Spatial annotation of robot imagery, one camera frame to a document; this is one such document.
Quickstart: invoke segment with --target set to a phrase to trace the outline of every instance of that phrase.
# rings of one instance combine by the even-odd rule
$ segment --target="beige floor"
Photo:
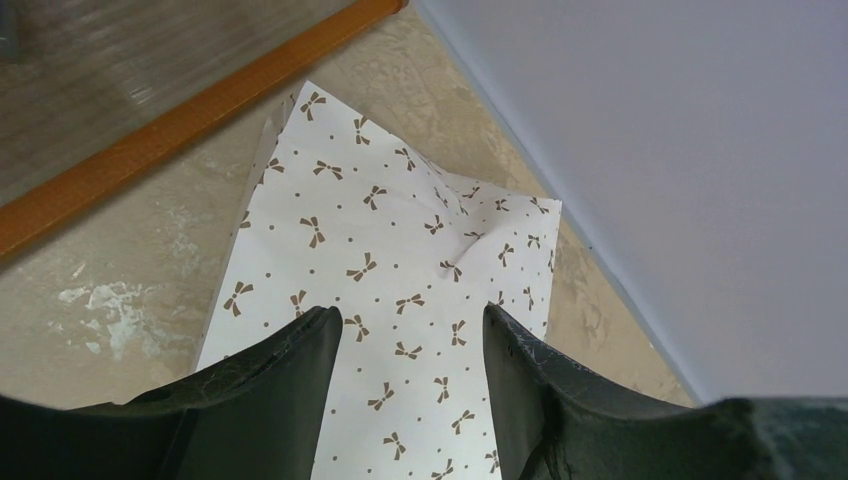
[[[412,9],[308,77],[442,167],[544,195]],[[70,408],[124,402],[190,373],[262,123],[280,95],[3,267],[0,392]],[[616,382],[689,404],[565,223],[556,266],[548,341]]]

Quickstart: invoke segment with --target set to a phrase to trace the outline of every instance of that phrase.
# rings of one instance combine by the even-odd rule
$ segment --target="plastic sheet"
[[[0,65],[0,205],[352,0],[24,0]]]

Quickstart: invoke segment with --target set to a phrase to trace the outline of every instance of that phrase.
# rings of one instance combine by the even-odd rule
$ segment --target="brown bow print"
[[[474,198],[474,195],[477,195],[477,192],[479,192],[479,191],[480,191],[480,187],[472,187],[471,193],[466,193],[465,195],[463,195],[463,197]]]
[[[383,383],[383,396],[377,400],[368,400],[368,406],[374,407],[374,410],[380,411],[383,408],[383,404],[386,403],[386,400],[392,398],[395,394],[395,391],[389,387],[389,382]]]
[[[447,198],[442,198],[442,194],[441,194],[441,193],[439,193],[439,189],[438,189],[438,188],[433,187],[433,191],[434,191],[434,192],[436,192],[436,198],[438,198],[439,200],[441,200],[441,201],[442,201],[442,203],[445,205],[445,208],[448,208],[448,199],[447,199]]]
[[[452,465],[453,465],[453,459],[449,458],[449,459],[448,459],[448,466],[447,466],[447,467],[445,467],[445,471],[444,471],[444,472],[441,472],[441,473],[439,473],[439,472],[433,472],[433,473],[430,475],[430,478],[432,478],[433,480],[444,480],[444,478],[445,478],[445,477],[447,477],[448,475],[450,475],[451,473],[453,473],[453,467],[452,467]]]
[[[355,118],[353,120],[353,126],[356,127],[356,144],[364,144],[368,145],[371,143],[371,140],[368,140],[364,136],[362,136],[362,127],[365,125],[368,119],[363,115],[362,118]]]
[[[406,157],[406,170],[411,172],[413,168],[415,168],[415,162],[412,161],[412,158],[409,157],[409,152],[406,151],[406,148],[401,148],[400,150],[395,150],[395,153],[398,155],[403,155]]]
[[[459,331],[462,329],[463,326],[465,326],[465,320],[460,320],[459,323],[454,323],[453,325],[451,325],[451,331],[453,332],[451,346],[455,347],[459,345],[460,347],[464,347],[467,343],[465,340],[459,338]]]
[[[456,432],[456,434],[459,435],[461,433],[459,431],[459,428],[462,426],[462,422],[464,422],[466,420],[473,420],[473,419],[474,419],[474,414],[471,413],[470,411],[466,410],[466,411],[462,412],[461,417],[459,417],[453,423],[451,423],[451,427],[453,428],[454,432]]]
[[[238,309],[238,304],[236,303],[236,299],[238,296],[253,291],[253,284],[248,283],[247,285],[244,282],[236,282],[236,288],[233,291],[233,296],[228,298],[224,303],[224,310],[231,310],[233,312],[234,317],[238,317],[241,315],[241,310]]]
[[[370,270],[374,270],[377,267],[377,262],[371,260],[371,252],[365,252],[365,268],[362,270],[348,270],[347,276],[353,277],[353,280],[358,282],[362,280],[362,277],[365,276]]]
[[[510,247],[508,243],[504,244],[504,250],[498,254],[498,260],[503,262],[504,268],[506,268],[506,254],[514,252],[515,249]]]
[[[528,310],[532,311],[533,305],[535,305],[536,302],[533,301],[533,294],[530,293],[530,287],[524,289],[524,294],[527,295],[527,298],[530,299],[530,305],[528,306]]]
[[[462,270],[460,270],[459,267],[457,267],[456,265],[453,265],[452,263],[448,262],[447,260],[445,260],[444,262],[439,262],[439,266],[442,267],[442,268],[447,268],[447,269],[453,270],[453,281],[457,282],[457,283],[459,282],[459,277],[462,276]]]
[[[450,392],[448,392],[448,377],[436,377],[436,379],[433,380],[433,383],[438,383],[442,386],[442,391],[439,393],[439,399],[436,400],[436,403],[442,403],[450,398]]]
[[[301,290],[301,291],[297,292],[297,295],[292,295],[291,297],[289,297],[289,300],[291,300],[292,305],[294,305],[294,316],[295,316],[295,318],[303,315],[303,310],[300,309],[300,306],[302,305],[303,297],[305,297],[305,296],[306,296],[306,290]]]
[[[418,354],[421,353],[422,350],[424,350],[424,348],[422,348],[421,345],[419,345],[414,350],[407,352],[406,349],[403,347],[403,342],[398,342],[397,343],[397,350],[395,350],[395,355],[407,356],[407,357],[409,357],[410,360],[415,360],[415,359],[418,358]]]
[[[248,215],[250,215],[250,210],[245,210],[244,216],[241,217],[241,225],[239,225],[239,228],[250,228],[250,220],[247,219]]]
[[[317,166],[315,167],[315,170],[312,170],[312,173],[314,173],[315,175],[318,175],[319,173],[326,170],[326,171],[332,173],[333,176],[336,177],[336,180],[341,180],[342,178],[344,178],[344,177],[342,177],[342,168],[341,167],[333,167],[333,166],[327,165],[326,163],[322,162],[321,160],[318,160],[316,165]]]
[[[498,459],[497,450],[492,450],[492,453],[487,453],[486,460],[492,461],[492,469],[489,470],[489,473],[495,473],[495,470],[497,470],[501,466],[501,461]]]
[[[356,325],[359,328],[359,333],[356,335],[356,341],[361,342],[363,338],[367,337],[369,333],[368,329],[365,328],[365,325],[362,324],[362,317],[359,315],[354,315],[353,318],[346,318],[345,325]]]
[[[413,295],[410,298],[407,298],[405,300],[398,300],[397,302],[395,302],[395,305],[397,305],[397,307],[398,307],[398,315],[403,315],[404,307],[406,307],[410,303],[414,303],[414,304],[418,305],[419,307],[424,306],[424,300],[421,300],[421,294],[416,293],[415,295]]]
[[[312,121],[312,105],[316,103],[327,103],[327,99],[318,95],[318,92],[312,92],[312,96],[309,97],[309,101],[300,106],[300,111],[306,114],[306,120]]]
[[[306,225],[312,227],[312,240],[309,242],[309,248],[315,248],[319,243],[324,243],[324,234],[321,233],[321,229],[318,228],[318,219],[315,217],[311,217],[309,219],[301,218],[301,225]]]
[[[395,444],[395,460],[400,460],[400,456],[406,452],[406,447],[401,445],[400,438],[397,436],[397,432],[392,432],[391,435],[383,439],[383,445],[394,443]]]
[[[362,203],[371,206],[372,211],[377,210],[377,204],[374,203],[374,197],[376,197],[377,195],[385,195],[386,193],[388,192],[386,192],[385,188],[380,188],[374,185],[373,187],[371,187],[371,193],[368,194],[367,197],[362,199]]]
[[[442,228],[445,228],[445,224],[442,223],[442,221],[439,219],[439,216],[436,215],[436,221],[433,223],[433,225],[430,225],[429,223],[425,223],[424,228],[426,228],[427,230],[430,230],[430,235],[435,235],[436,232],[438,232]]]
[[[286,171],[286,167],[280,165],[279,160],[277,160],[276,158],[271,160],[270,162],[268,162],[268,165],[265,166],[265,170],[262,171],[262,176],[259,177],[258,183],[260,185],[265,185],[265,171],[268,170],[268,169],[271,169],[271,170],[274,170],[275,172],[280,172],[280,173],[284,173]]]
[[[533,205],[536,205],[536,207],[539,209],[540,212],[542,212],[542,214],[548,213],[550,211],[547,208],[539,205],[539,199],[536,198],[536,197],[533,197],[532,199],[530,199],[530,203],[532,203]]]

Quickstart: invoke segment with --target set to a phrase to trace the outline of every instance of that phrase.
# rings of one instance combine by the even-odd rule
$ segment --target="wooden trim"
[[[405,4],[405,0],[357,1],[6,204],[0,208],[0,264],[220,127]]]

